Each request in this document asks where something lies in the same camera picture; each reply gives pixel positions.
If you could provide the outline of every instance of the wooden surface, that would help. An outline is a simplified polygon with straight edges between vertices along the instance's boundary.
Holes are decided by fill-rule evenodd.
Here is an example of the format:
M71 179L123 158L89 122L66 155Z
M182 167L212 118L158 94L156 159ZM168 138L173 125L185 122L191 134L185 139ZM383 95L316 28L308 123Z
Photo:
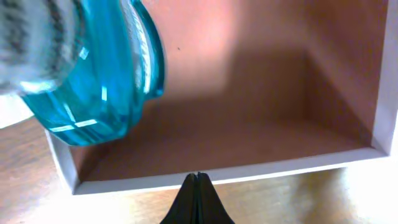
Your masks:
M217 185L236 223L398 223L397 162ZM68 196L42 128L0 130L0 223L158 223L177 190Z

